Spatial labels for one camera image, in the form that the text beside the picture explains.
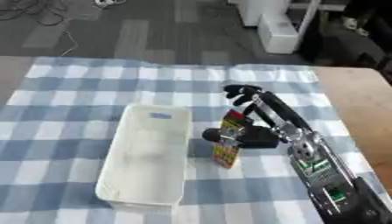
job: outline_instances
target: table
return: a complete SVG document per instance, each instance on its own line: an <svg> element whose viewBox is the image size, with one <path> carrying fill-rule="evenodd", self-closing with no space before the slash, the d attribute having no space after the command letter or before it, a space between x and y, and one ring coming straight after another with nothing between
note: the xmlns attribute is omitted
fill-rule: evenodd
<svg viewBox="0 0 392 224"><path fill-rule="evenodd" d="M52 59L39 61L0 115L2 130L12 130L0 135L3 140L0 141L0 158L3 160L0 163L3 166L3 178L0 179L0 194L3 195L0 198L5 198L5 201L0 201L0 222L110 223L115 220L115 223L171 223L171 217L142 218L128 213L113 213L105 203L94 197L97 168L105 157L123 105L139 99L149 103L156 100L174 102L190 106L195 112L197 133L191 141L193 154L189 159L185 197L179 208L181 212L176 217L181 220L179 223L285 223L287 219L319 223L304 188L287 168L283 150L244 152L241 165L230 171L213 166L206 154L208 146L205 141L200 141L199 132L209 125L216 125L214 122L218 122L221 114L229 108L228 102L222 101L224 98L220 95L221 81L223 84L261 81L266 87L283 93L285 100L302 111L307 119L318 115L331 120L329 123L338 127L332 129L336 133L324 123L318 124L320 131L327 137L338 137L329 139L345 145L340 153L359 162L353 163L354 171L367 174L372 187L378 193L382 192L376 178L368 172L366 161L357 153L344 127L336 120L329 101L325 100L315 82L315 76L305 67L285 66L284 69L288 70L281 70L280 66L238 66L230 70L209 67L208 76L205 76L203 66L196 66L197 69L191 72L188 67L180 67L174 73L172 68L166 68L159 70L161 81L155 82L157 66L143 64L145 68L139 71L141 68L137 66L140 63L135 61L76 59L72 63L72 59L58 59L54 61L54 70ZM123 65L127 65L126 75ZM297 85L297 91L303 91L301 93L305 95L298 98L301 101L290 94L293 86L287 81ZM212 118L206 118L202 112ZM12 119L19 121L21 117L21 123L10 122Z"/></svg>
<svg viewBox="0 0 392 224"><path fill-rule="evenodd" d="M392 194L392 88L373 69L316 67L326 95Z"/></svg>

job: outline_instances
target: white box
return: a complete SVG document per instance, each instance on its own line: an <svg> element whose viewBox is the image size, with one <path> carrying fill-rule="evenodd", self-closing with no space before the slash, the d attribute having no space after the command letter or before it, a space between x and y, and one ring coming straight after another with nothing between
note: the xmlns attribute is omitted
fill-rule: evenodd
<svg viewBox="0 0 392 224"><path fill-rule="evenodd" d="M186 108L129 105L98 178L98 198L125 211L171 213L184 191L191 126Z"/></svg>
<svg viewBox="0 0 392 224"><path fill-rule="evenodd" d="M237 3L242 23L258 26L263 12L281 14L287 11L290 0L231 0Z"/></svg>
<svg viewBox="0 0 392 224"><path fill-rule="evenodd" d="M264 12L258 26L259 38L268 53L293 53L298 43L298 32L283 14Z"/></svg>

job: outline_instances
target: black object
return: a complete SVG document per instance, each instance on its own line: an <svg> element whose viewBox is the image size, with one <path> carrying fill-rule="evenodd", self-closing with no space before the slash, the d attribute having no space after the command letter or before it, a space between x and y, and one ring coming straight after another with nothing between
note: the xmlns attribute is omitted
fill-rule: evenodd
<svg viewBox="0 0 392 224"><path fill-rule="evenodd" d="M221 140L220 129L206 129L203 138L209 142L218 143ZM244 135L237 137L238 146L243 149L276 148L279 138L270 129L262 126L250 126L245 128Z"/></svg>
<svg viewBox="0 0 392 224"><path fill-rule="evenodd" d="M392 213L361 177L352 180L356 194L349 212L331 216L314 204L325 224L392 224Z"/></svg>

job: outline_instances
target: small box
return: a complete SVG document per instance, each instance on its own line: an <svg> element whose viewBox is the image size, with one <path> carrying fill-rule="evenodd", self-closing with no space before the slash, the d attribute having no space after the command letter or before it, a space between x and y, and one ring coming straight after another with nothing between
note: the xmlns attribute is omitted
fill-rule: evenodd
<svg viewBox="0 0 392 224"><path fill-rule="evenodd" d="M264 12L258 35L267 53L293 53L298 44L298 32L283 13Z"/></svg>

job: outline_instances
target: wooden table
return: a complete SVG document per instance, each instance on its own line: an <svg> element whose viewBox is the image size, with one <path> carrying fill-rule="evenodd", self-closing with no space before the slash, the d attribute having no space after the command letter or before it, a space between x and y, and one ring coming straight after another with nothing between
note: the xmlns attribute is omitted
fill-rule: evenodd
<svg viewBox="0 0 392 224"><path fill-rule="evenodd" d="M30 57L0 56L0 106L32 65ZM358 147L392 195L392 88L374 70L314 67L321 86Z"/></svg>

